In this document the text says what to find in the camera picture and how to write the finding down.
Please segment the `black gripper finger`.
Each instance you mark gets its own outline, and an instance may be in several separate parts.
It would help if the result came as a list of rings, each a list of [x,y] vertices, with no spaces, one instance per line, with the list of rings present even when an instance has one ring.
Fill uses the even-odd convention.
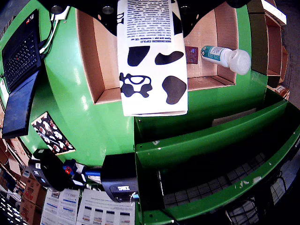
[[[116,0],[40,0],[49,12],[60,14],[67,6],[74,7],[97,19],[114,36],[117,36]]]
[[[226,2],[232,8],[241,8],[250,0],[177,0],[176,2],[185,38],[201,18],[221,4]]]

